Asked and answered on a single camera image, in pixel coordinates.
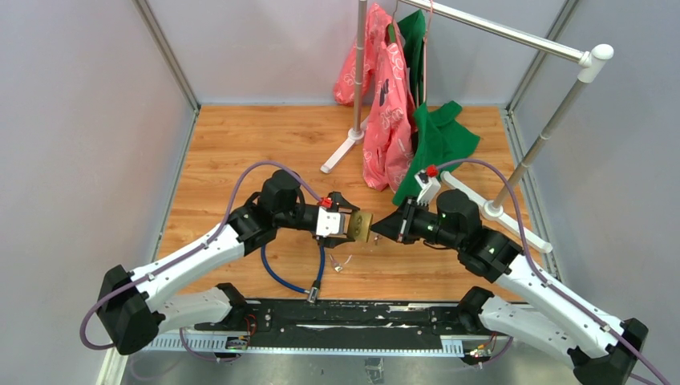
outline wooden table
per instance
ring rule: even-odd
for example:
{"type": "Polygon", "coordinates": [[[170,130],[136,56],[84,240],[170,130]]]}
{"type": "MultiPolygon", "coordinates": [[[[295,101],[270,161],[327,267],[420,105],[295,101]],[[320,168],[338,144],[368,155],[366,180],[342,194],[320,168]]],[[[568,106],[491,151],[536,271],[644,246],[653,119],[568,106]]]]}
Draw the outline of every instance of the wooden table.
{"type": "MultiPolygon", "coordinates": [[[[362,153],[356,148],[331,174],[319,167],[347,137],[348,107],[203,107],[188,151],[184,171],[168,219],[159,257],[188,244],[210,230],[224,215],[234,182],[259,160],[276,160],[296,172],[322,196],[340,191],[352,204],[370,211],[377,221],[392,213],[392,192],[368,188],[362,179],[362,153]]],[[[482,140],[474,157],[498,167],[506,176],[513,162],[497,107],[466,107],[458,121],[482,140]]],[[[237,194],[243,204],[271,176],[270,166],[253,170],[237,194]]],[[[473,164],[454,175],[485,197],[494,197],[501,182],[491,171],[473,164]]],[[[512,213],[511,202],[506,202],[512,213]]],[[[500,227],[487,223],[493,228],[500,227]]],[[[269,263],[280,276],[309,288],[319,263],[318,247],[309,233],[280,230],[267,247],[269,263]]],[[[422,244],[400,245],[381,239],[376,245],[349,243],[327,253],[342,262],[341,273],[326,261],[321,298],[459,300],[471,286],[482,286],[507,300],[519,298],[468,273],[455,251],[437,251],[422,244]]],[[[246,297],[300,298],[275,282],[255,252],[215,269],[191,284],[185,293],[231,282],[246,297]]]]}

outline white label strip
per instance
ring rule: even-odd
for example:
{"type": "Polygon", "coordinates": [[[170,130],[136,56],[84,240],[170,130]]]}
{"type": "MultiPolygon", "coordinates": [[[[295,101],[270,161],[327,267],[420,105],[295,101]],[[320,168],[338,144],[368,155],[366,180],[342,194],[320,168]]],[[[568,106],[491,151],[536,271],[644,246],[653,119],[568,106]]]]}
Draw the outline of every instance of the white label strip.
{"type": "MultiPolygon", "coordinates": [[[[286,355],[381,355],[385,357],[464,357],[463,342],[458,339],[442,339],[441,349],[340,349],[321,347],[259,347],[246,350],[226,347],[227,336],[219,334],[186,334],[189,347],[200,353],[260,353],[286,355]]],[[[144,348],[145,351],[184,351],[178,333],[166,333],[156,337],[144,348]]]]}

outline robotic arm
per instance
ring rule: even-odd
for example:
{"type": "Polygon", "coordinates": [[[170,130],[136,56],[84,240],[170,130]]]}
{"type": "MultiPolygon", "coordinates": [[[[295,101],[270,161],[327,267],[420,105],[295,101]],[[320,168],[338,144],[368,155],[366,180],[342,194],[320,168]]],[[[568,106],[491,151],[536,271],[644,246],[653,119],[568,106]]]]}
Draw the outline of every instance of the robotic arm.
{"type": "Polygon", "coordinates": [[[480,329],[497,330],[532,344],[573,367],[582,383],[625,383],[637,358],[609,331],[615,330],[640,350],[648,333],[644,324],[635,318],[622,322],[561,282],[540,280],[518,244],[482,225],[477,204],[464,192],[442,192],[436,206],[437,213],[431,213],[427,200],[419,203],[417,198],[408,197],[396,212],[371,229],[403,244],[422,239],[431,247],[456,250],[468,271],[519,294],[542,313],[522,310],[476,287],[460,306],[480,329]],[[558,290],[570,300],[560,296],[558,290]],[[597,314],[605,325],[600,326],[578,305],[597,314]]]}
{"type": "Polygon", "coordinates": [[[147,279],[105,302],[97,315],[122,355],[139,351],[158,334],[183,326],[238,323],[243,319],[245,299],[231,284],[198,294],[175,293],[218,266],[273,241],[280,228],[310,231],[320,246],[334,248],[348,241],[368,241],[371,219],[340,192],[330,193],[319,205],[306,204],[300,183],[288,172],[276,171],[261,192],[232,211],[225,225],[216,225],[159,261],[130,271],[121,265],[110,269],[104,275],[99,299],[139,278],[147,279]],[[184,257],[194,249],[198,251],[184,257]],[[166,265],[170,267],[154,275],[166,265]]]}

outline white wall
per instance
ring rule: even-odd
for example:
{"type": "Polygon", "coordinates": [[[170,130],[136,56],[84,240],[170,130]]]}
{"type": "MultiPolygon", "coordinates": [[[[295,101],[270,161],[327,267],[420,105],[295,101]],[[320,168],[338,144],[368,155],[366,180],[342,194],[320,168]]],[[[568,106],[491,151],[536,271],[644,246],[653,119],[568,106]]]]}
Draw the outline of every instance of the white wall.
{"type": "Polygon", "coordinates": [[[80,320],[150,260],[192,113],[129,1],[4,1],[0,52],[0,383],[89,385],[80,320]]]}
{"type": "MultiPolygon", "coordinates": [[[[610,43],[616,53],[533,167],[567,283],[601,308],[645,322],[644,353],[672,383],[680,383],[678,18],[680,3],[671,0],[581,2],[562,42],[610,43]]],[[[564,60],[547,61],[517,111],[526,140],[576,73],[564,60]]]]}
{"type": "MultiPolygon", "coordinates": [[[[390,13],[395,7],[395,0],[378,2],[390,13]]],[[[439,2],[543,36],[564,0],[439,2]]],[[[334,102],[356,35],[356,0],[150,3],[202,103],[334,102]]],[[[398,19],[414,10],[401,4],[398,19]]],[[[506,103],[535,54],[441,16],[429,41],[431,104],[506,103]]]]}

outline pink plastic bag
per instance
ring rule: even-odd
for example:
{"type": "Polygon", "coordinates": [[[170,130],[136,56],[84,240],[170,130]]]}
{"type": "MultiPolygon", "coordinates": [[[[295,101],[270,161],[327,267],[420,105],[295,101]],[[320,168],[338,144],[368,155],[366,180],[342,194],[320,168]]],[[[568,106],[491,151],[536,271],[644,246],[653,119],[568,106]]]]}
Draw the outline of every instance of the pink plastic bag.
{"type": "MultiPolygon", "coordinates": [[[[364,81],[366,93],[371,77],[375,77],[375,95],[366,123],[363,141],[363,178],[369,187],[384,190],[388,185],[396,191],[413,159],[409,121],[415,105],[408,90],[406,62],[399,39],[386,43],[386,28],[392,17],[374,4],[366,16],[366,51],[364,81]]],[[[394,24],[399,36],[399,29],[394,24]]],[[[342,67],[334,87],[338,103],[354,102],[354,61],[356,46],[342,67]]]]}

